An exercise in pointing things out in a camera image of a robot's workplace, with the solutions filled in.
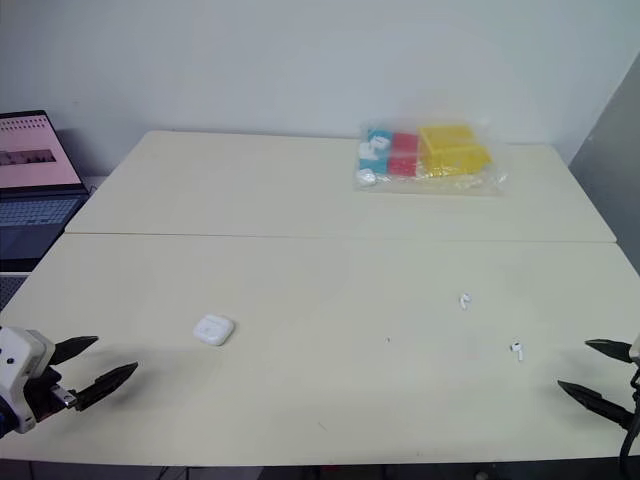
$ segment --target earbud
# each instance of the earbud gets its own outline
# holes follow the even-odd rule
[[[522,351],[522,345],[519,342],[515,342],[511,344],[511,351],[518,352],[518,361],[521,362],[524,360],[524,353]]]

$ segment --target laptop keyboard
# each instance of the laptop keyboard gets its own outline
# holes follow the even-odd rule
[[[20,285],[26,280],[26,276],[0,275],[0,311],[5,307],[11,297],[18,291]]]
[[[0,203],[0,227],[62,223],[78,199],[28,200]]]

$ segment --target white earbud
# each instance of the white earbud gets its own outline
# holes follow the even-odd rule
[[[471,295],[469,295],[468,293],[463,293],[462,295],[460,295],[460,308],[466,310],[467,303],[471,303]]]
[[[521,362],[524,360],[524,353],[522,351],[522,345],[519,342],[511,344],[511,351],[518,352],[518,361]]]

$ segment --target table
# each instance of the table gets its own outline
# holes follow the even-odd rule
[[[474,462],[616,455],[556,384],[631,406],[640,279],[555,151],[507,147],[503,195],[354,192],[355,140],[150,132],[2,312],[100,405],[0,456],[116,464]],[[468,293],[467,310],[459,303]],[[237,324],[214,348],[205,314]],[[509,346],[524,346],[518,362]]]
[[[615,241],[551,147],[506,147],[501,197],[356,192],[356,151],[356,140],[150,132],[67,231]]]
[[[65,234],[2,323],[53,340],[99,335],[61,365],[68,388],[141,367],[99,405],[5,437],[0,455],[189,465],[614,456],[622,430],[555,381],[631,406],[632,368],[583,341],[632,340],[639,289],[612,243]],[[208,312],[237,324],[220,348],[192,337]],[[516,340],[522,363],[508,348]]]

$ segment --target laptop screen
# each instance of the laptop screen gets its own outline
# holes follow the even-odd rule
[[[45,112],[0,115],[0,189],[79,183]]]

